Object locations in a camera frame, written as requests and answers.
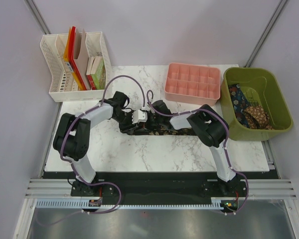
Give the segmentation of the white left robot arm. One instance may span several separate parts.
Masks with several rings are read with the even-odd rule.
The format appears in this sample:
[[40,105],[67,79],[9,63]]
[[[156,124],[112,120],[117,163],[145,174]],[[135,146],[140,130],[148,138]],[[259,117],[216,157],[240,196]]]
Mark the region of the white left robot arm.
[[91,129],[110,119],[128,126],[136,126],[148,119],[147,113],[142,110],[125,112],[123,108],[128,100],[125,94],[116,92],[113,98],[101,100],[81,114],[64,113],[60,118],[53,148],[60,153],[61,160],[70,163],[76,178],[83,182],[82,190],[89,196],[96,195],[100,188],[94,180],[96,172],[87,156]]

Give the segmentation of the black gold floral tie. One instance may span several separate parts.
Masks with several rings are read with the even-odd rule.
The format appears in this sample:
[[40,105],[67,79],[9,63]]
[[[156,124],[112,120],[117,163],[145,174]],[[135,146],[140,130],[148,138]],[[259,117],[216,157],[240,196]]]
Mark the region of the black gold floral tie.
[[183,128],[179,130],[165,130],[165,129],[147,129],[147,128],[136,128],[127,132],[128,135],[152,135],[152,136],[165,136],[165,135],[176,135],[176,136],[196,136],[196,133],[192,128]]

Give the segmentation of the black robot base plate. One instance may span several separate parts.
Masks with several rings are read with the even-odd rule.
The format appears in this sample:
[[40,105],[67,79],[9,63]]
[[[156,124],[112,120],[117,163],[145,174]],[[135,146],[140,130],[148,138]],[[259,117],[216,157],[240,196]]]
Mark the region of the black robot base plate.
[[277,172],[247,172],[238,175],[234,184],[225,186],[214,172],[99,172],[87,186],[75,179],[73,172],[45,172],[44,179],[67,180],[71,196],[102,197],[105,205],[196,205],[215,198],[239,198],[251,194],[252,184],[268,186],[279,179]]

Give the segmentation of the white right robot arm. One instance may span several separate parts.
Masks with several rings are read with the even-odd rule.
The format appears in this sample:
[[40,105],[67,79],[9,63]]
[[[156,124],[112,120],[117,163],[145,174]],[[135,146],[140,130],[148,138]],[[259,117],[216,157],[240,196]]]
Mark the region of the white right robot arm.
[[154,129],[170,134],[193,135],[209,147],[217,170],[218,190],[230,196],[238,185],[237,171],[229,159],[226,143],[229,126],[225,120],[207,104],[200,108],[180,113],[172,113],[162,101],[149,103],[153,112],[151,124]]

